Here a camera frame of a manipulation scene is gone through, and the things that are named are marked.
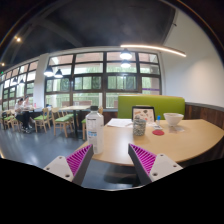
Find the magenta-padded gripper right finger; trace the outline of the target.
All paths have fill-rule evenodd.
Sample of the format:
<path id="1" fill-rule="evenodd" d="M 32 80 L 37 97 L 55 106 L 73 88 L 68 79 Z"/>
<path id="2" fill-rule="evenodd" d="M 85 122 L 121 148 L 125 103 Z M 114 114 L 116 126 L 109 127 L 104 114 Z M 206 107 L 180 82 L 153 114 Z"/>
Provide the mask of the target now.
<path id="1" fill-rule="evenodd" d="M 159 180 L 182 169 L 165 154 L 154 154 L 139 146 L 130 144 L 128 154 L 143 185 Z"/>

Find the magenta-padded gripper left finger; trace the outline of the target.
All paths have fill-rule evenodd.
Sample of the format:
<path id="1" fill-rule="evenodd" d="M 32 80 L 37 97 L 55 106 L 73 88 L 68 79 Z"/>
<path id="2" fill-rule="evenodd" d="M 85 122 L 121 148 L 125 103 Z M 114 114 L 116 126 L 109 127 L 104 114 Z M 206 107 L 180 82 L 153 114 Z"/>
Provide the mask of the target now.
<path id="1" fill-rule="evenodd" d="M 92 156 L 93 145 L 90 144 L 76 150 L 67 157 L 56 157 L 44 167 L 44 170 L 77 185 L 81 185 Z"/>

